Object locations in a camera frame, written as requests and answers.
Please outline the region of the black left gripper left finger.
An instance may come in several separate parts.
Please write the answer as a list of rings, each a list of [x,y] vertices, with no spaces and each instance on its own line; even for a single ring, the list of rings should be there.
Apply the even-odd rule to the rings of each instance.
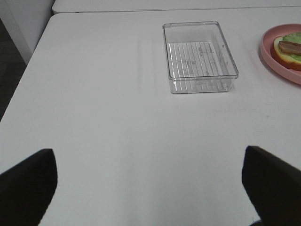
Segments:
[[[58,183],[54,151],[42,149],[0,175],[0,224],[37,226]]]

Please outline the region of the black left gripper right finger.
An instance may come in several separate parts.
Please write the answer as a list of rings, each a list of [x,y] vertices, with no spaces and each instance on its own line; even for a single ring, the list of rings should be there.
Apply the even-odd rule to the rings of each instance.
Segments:
[[[245,151],[242,184],[260,220],[255,226],[301,224],[301,171],[259,146]]]

